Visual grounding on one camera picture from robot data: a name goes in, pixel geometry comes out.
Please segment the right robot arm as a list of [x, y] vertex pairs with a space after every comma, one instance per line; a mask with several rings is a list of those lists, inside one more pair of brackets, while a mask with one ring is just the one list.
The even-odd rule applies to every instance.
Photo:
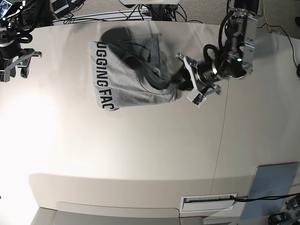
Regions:
[[3, 83], [15, 77], [15, 68], [21, 70], [21, 77], [27, 78], [31, 58], [42, 57], [41, 52], [21, 47], [21, 44], [28, 44], [33, 40], [31, 32], [40, 21], [42, 7], [35, 21], [29, 24], [24, 23], [23, 12], [35, 3], [35, 0], [2, 0], [0, 2], [0, 81]]

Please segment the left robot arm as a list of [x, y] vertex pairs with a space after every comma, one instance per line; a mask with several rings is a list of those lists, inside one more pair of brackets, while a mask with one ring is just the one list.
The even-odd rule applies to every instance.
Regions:
[[207, 44], [203, 48], [203, 61], [188, 58], [192, 71], [183, 65], [172, 76], [171, 83], [180, 90], [192, 90], [192, 75], [202, 94], [219, 93], [216, 83], [229, 79], [241, 79], [253, 71], [255, 38], [258, 18], [263, 14], [263, 1], [236, 0], [227, 3], [226, 16], [221, 22], [218, 45]]

